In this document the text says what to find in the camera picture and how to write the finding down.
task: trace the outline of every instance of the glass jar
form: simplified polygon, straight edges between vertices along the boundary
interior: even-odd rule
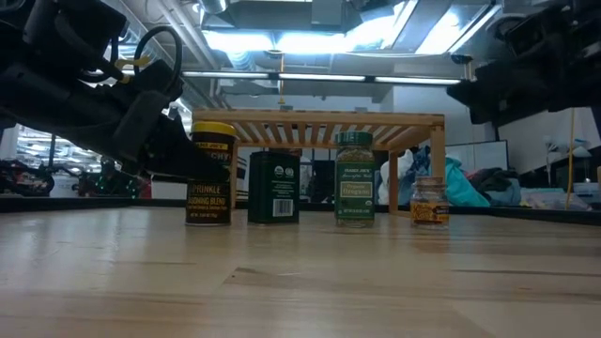
[[[411,225],[432,230],[449,228],[449,201],[442,177],[417,177],[413,183]]]
[[[374,226],[374,137],[365,131],[336,135],[336,225]]]

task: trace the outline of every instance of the wooden shelf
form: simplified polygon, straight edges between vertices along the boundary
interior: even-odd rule
[[[432,175],[444,177],[444,115],[356,113],[337,111],[278,111],[257,109],[197,109],[193,121],[218,121],[233,125],[237,146],[274,148],[336,148],[335,134],[368,131],[374,134],[374,150],[389,151],[396,159],[401,151],[428,139],[432,148]],[[396,161],[391,161],[396,172]],[[398,182],[391,176],[391,213],[396,210]]]

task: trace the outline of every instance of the wood grain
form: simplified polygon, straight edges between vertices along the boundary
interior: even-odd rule
[[[601,227],[185,227],[181,208],[0,215],[2,337],[597,337]]]

